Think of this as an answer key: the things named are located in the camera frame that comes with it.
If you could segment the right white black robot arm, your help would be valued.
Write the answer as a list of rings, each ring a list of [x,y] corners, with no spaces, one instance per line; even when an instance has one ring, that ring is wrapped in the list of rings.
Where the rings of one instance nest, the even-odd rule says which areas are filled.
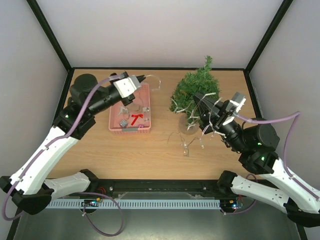
[[[298,225],[318,227],[320,191],[291,171],[287,161],[276,153],[280,138],[272,124],[297,120],[299,112],[273,120],[246,118],[239,114],[246,101],[243,94],[237,92],[224,102],[212,96],[193,96],[203,134],[220,135],[225,146],[240,155],[238,160],[244,169],[273,184],[269,187],[225,170],[217,181],[218,191],[224,196],[250,197],[280,210]]]

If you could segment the pink plastic basket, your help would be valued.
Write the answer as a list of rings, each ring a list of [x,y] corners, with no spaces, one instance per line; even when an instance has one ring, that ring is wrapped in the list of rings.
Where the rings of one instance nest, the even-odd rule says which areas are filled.
[[[150,88],[147,83],[142,83],[141,88],[134,93],[135,99],[132,103],[143,106],[141,112],[131,111],[131,104],[124,106],[122,102],[118,102],[109,109],[109,123],[108,129],[115,135],[120,134],[143,134],[149,133],[151,129],[151,103],[150,103]],[[129,119],[123,118],[122,115],[117,116],[121,106],[129,109]],[[133,118],[131,115],[143,114],[143,118],[139,118],[134,125],[131,125]],[[125,128],[121,128],[119,122],[121,120],[127,120],[128,125]]]

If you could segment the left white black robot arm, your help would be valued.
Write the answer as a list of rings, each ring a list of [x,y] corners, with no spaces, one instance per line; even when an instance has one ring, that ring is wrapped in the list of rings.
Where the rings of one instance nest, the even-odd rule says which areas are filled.
[[[112,74],[98,82],[85,73],[70,86],[70,97],[53,121],[48,135],[29,160],[11,176],[0,178],[0,188],[6,198],[23,213],[36,215],[51,201],[78,192],[93,192],[98,177],[88,169],[56,179],[47,176],[64,154],[92,128],[95,116],[121,102],[125,106],[135,99],[145,75]]]

